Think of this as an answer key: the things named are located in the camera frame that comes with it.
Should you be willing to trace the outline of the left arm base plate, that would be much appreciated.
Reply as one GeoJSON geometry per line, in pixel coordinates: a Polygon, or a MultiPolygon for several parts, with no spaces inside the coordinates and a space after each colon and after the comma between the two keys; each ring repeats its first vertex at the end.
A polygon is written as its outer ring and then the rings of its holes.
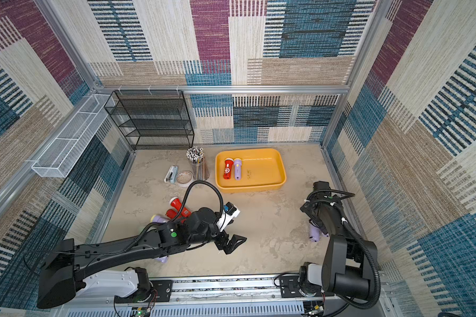
{"type": "Polygon", "coordinates": [[[138,289],[127,297],[115,296],[116,304],[169,302],[173,280],[150,280],[146,284],[139,284],[138,289]]]}

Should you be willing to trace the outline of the grey white stapler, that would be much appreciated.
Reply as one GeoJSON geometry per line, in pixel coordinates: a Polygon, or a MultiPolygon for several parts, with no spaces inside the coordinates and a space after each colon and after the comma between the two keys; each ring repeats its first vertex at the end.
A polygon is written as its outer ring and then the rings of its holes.
{"type": "Polygon", "coordinates": [[[178,166],[171,165],[167,174],[165,175],[164,182],[175,184],[177,182],[178,166]]]}

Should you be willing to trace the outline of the aluminium front rail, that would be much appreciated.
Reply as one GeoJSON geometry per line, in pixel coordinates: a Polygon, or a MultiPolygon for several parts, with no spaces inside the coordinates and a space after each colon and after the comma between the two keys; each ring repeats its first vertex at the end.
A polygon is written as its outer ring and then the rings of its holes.
{"type": "MultiPolygon", "coordinates": [[[[381,298],[393,297],[390,280],[383,272],[379,273],[382,280],[381,298]]],[[[155,307],[167,305],[191,304],[224,304],[224,303],[253,303],[253,302],[281,302],[281,301],[322,301],[323,297],[295,297],[283,298],[281,291],[281,278],[274,282],[274,274],[236,275],[236,276],[198,276],[198,277],[160,277],[157,280],[171,280],[169,301],[156,302],[155,307]]],[[[106,297],[79,297],[58,309],[75,308],[113,308],[113,296],[106,297]]]]}

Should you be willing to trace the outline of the yellow plastic storage tray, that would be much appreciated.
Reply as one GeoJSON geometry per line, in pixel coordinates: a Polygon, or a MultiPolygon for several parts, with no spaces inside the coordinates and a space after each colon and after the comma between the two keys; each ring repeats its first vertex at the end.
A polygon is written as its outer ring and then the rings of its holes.
{"type": "Polygon", "coordinates": [[[281,188],[287,181],[287,175],[282,156],[276,149],[239,149],[222,151],[216,155],[215,180],[223,193],[261,192],[281,188]],[[242,159],[241,180],[235,180],[234,166],[231,178],[223,179],[226,158],[242,159]]]}

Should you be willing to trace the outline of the mesh cup of pencils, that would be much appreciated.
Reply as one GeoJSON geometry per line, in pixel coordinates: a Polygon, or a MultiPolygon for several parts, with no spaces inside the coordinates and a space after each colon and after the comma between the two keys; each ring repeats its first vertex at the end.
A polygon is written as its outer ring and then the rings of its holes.
{"type": "Polygon", "coordinates": [[[207,181],[210,177],[210,172],[204,150],[201,147],[192,147],[187,150],[186,157],[193,169],[194,179],[207,181]]]}

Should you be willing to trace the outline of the red flashlight upper left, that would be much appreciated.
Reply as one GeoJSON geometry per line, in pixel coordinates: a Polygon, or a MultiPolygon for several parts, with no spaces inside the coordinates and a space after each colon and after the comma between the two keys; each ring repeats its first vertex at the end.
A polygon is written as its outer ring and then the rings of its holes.
{"type": "Polygon", "coordinates": [[[181,216],[183,216],[183,217],[189,217],[190,216],[191,211],[189,211],[186,207],[182,208],[182,202],[178,197],[172,198],[169,203],[177,211],[181,212],[181,216]]]}

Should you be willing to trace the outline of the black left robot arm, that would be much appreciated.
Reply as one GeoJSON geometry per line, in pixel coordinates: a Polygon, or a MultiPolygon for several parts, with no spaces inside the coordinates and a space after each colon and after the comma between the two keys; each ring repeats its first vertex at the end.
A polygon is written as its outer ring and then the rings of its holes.
{"type": "Polygon", "coordinates": [[[138,235],[126,239],[80,245],[66,239],[50,250],[35,250],[34,254],[44,255],[38,274],[36,307],[52,309],[70,302],[88,285],[87,278],[118,265],[180,254],[208,243],[214,243],[227,255],[234,252],[247,240],[226,232],[238,209],[232,203],[224,203],[217,187],[204,180],[189,185],[182,203],[187,202],[190,191],[197,185],[207,186],[216,193],[218,211],[202,207],[188,217],[178,213],[166,223],[151,222],[138,235]]]}

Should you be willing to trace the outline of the beige tape roll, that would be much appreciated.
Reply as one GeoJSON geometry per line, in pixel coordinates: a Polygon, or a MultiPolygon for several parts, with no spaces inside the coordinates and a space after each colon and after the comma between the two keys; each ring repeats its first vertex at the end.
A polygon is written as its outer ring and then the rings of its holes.
{"type": "Polygon", "coordinates": [[[182,188],[189,187],[194,182],[193,173],[190,170],[184,170],[177,174],[176,184],[182,188]]]}

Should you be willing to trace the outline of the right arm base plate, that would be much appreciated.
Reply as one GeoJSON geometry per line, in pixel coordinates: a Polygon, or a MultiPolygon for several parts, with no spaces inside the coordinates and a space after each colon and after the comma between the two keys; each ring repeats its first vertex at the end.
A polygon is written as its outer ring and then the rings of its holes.
{"type": "Polygon", "coordinates": [[[280,289],[280,294],[283,299],[315,296],[315,293],[308,293],[301,290],[300,276],[298,274],[290,273],[278,276],[274,283],[280,289]]]}

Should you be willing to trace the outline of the red flashlight white flower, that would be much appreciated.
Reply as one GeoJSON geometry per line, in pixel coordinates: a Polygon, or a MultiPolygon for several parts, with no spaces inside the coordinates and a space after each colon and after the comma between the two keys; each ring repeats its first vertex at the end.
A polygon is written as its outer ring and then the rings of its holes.
{"type": "Polygon", "coordinates": [[[232,158],[226,158],[223,172],[223,179],[229,180],[231,178],[231,171],[234,165],[234,160],[232,158]]]}

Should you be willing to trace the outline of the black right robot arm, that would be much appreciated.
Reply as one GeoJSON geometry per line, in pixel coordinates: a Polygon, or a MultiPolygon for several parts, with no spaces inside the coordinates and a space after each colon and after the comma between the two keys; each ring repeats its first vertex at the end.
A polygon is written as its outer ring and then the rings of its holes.
{"type": "Polygon", "coordinates": [[[331,293],[345,306],[368,310],[381,295],[381,279],[376,245],[354,229],[347,219],[342,201],[354,194],[331,189],[329,182],[313,183],[301,212],[329,243],[322,264],[306,262],[300,267],[298,285],[305,297],[331,293]]]}

